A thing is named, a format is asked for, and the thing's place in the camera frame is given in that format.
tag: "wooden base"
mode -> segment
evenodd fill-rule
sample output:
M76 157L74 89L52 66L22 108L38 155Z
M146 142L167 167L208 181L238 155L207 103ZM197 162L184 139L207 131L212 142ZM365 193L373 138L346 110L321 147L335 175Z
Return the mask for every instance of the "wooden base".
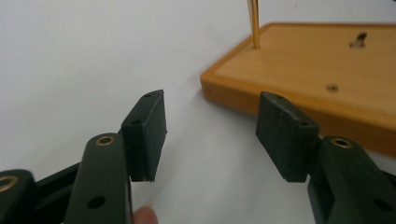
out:
M261 49L249 37L201 75L205 98L257 114L260 92L274 92L322 134L396 157L396 25L272 23L260 34Z

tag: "black plastic part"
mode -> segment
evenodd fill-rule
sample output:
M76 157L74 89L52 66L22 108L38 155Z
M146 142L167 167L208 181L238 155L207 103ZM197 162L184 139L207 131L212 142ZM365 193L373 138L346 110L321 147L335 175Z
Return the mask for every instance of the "black plastic part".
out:
M305 182L318 125L282 96L262 92L256 135L288 182Z
M326 223L395 223L396 189L358 144L327 136L318 155L334 196Z
M334 204L332 190L329 186L324 186L323 183L321 185L316 184L311 177L308 184L308 195L315 222L317 224L326 224Z
M84 151L65 224L132 223L122 136L104 133Z
M40 200L35 207L36 223L64 222L66 208L77 176L79 163L38 181Z
M131 181L154 181L166 136L163 91L142 96L121 125Z
M0 224L29 223L38 193L33 175L25 170L0 173Z

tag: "brass insert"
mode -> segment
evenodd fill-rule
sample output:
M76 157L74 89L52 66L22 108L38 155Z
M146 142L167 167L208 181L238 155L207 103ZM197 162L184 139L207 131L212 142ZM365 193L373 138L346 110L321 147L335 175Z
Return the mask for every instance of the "brass insert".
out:
M18 182L15 175L6 175L0 177L0 193L12 188Z
M96 145L99 147L104 147L111 145L116 139L113 136L103 136L96 140Z
M352 143L350 143L349 141L347 141L346 139L343 138L334 138L332 139L332 143L335 144L338 147L342 147L342 148L352 148L353 145Z

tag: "finger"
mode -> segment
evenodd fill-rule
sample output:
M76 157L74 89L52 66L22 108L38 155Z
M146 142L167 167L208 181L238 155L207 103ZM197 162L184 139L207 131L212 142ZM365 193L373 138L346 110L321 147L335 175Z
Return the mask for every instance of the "finger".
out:
M134 224L158 224L158 218L150 206L143 206L134 212Z

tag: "white background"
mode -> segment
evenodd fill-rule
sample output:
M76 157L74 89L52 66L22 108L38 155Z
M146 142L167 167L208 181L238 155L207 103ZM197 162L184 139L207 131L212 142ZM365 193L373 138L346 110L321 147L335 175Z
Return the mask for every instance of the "white background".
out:
M392 0L259 1L261 22L396 22ZM199 76L249 35L246 0L0 1L0 171L35 179L79 162L137 100L164 89L168 135L134 208L162 224L314 223L306 184L284 181L256 119L209 103ZM374 153L396 175L396 160Z

